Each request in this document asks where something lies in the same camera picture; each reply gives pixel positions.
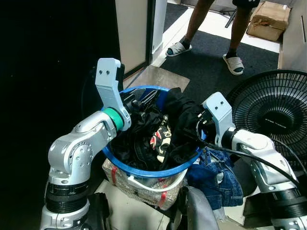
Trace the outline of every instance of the white slipper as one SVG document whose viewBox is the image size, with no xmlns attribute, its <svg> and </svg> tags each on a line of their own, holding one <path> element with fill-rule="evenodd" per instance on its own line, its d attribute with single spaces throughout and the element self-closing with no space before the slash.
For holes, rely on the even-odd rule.
<svg viewBox="0 0 307 230">
<path fill-rule="evenodd" d="M 229 69 L 229 71 L 233 74 L 233 75 L 241 75 L 243 73 L 244 70 L 244 66 L 242 64 L 242 60 L 239 57 L 230 57 L 230 58 L 226 58 L 226 54 L 223 55 L 223 59 L 227 64 L 227 67 Z M 243 68 L 242 71 L 240 72 L 235 72 L 234 70 L 237 68 Z"/>
<path fill-rule="evenodd" d="M 174 57 L 177 56 L 179 54 L 182 54 L 184 52 L 190 51 L 192 49 L 192 46 L 190 45 L 190 47 L 188 49 L 185 49 L 184 46 L 180 43 L 180 42 L 176 42 L 175 44 L 173 44 L 170 48 L 173 51 L 173 54 L 168 54 L 166 51 L 166 55 L 169 57 Z"/>
</svg>

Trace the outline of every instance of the black shorts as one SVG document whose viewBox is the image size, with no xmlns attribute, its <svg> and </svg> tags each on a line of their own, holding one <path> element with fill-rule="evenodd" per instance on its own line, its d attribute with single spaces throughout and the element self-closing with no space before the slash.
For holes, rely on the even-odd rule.
<svg viewBox="0 0 307 230">
<path fill-rule="evenodd" d="M 254 8 L 257 7 L 260 0 L 232 0 L 232 4 L 242 8 Z"/>
</svg>

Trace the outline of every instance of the gray carpet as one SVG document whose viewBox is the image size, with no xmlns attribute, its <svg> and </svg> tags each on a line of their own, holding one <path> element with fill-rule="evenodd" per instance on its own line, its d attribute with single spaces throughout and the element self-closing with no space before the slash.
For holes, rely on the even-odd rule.
<svg viewBox="0 0 307 230">
<path fill-rule="evenodd" d="M 176 57 L 167 57 L 161 68 L 190 79 L 184 94 L 198 103 L 216 91 L 226 96 L 241 81 L 277 69 L 277 53 L 240 44 L 238 55 L 245 70 L 241 76 L 232 75 L 222 58 L 229 43 L 229 39 L 198 31 L 191 43 L 193 49 Z"/>
<path fill-rule="evenodd" d="M 187 9 L 187 6 L 168 3 L 163 32 L 165 32 Z"/>
</svg>

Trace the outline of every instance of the denim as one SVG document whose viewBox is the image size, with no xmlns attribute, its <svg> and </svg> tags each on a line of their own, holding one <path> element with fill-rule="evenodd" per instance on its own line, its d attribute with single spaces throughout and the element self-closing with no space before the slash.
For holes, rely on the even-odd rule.
<svg viewBox="0 0 307 230">
<path fill-rule="evenodd" d="M 233 166 L 226 152 L 205 148 L 199 164 L 188 170 L 188 184 L 205 194 L 212 210 L 243 204 L 242 188 Z"/>
</svg>

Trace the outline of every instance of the person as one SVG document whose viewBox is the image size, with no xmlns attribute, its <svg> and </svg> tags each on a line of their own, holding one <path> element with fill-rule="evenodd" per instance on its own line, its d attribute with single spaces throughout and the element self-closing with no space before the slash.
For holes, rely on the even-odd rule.
<svg viewBox="0 0 307 230">
<path fill-rule="evenodd" d="M 249 23 L 251 10 L 257 7 L 260 0 L 233 0 L 233 4 L 237 6 L 236 16 L 231 30 L 230 46 L 227 54 L 223 55 L 223 59 L 227 64 L 229 71 L 234 75 L 241 75 L 244 70 L 242 60 L 237 56 L 236 50 L 246 31 Z M 174 57 L 192 49 L 191 41 L 201 23 L 205 19 L 210 6 L 214 0 L 199 0 L 192 13 L 189 21 L 187 34 L 179 42 L 168 48 L 166 55 Z"/>
</svg>

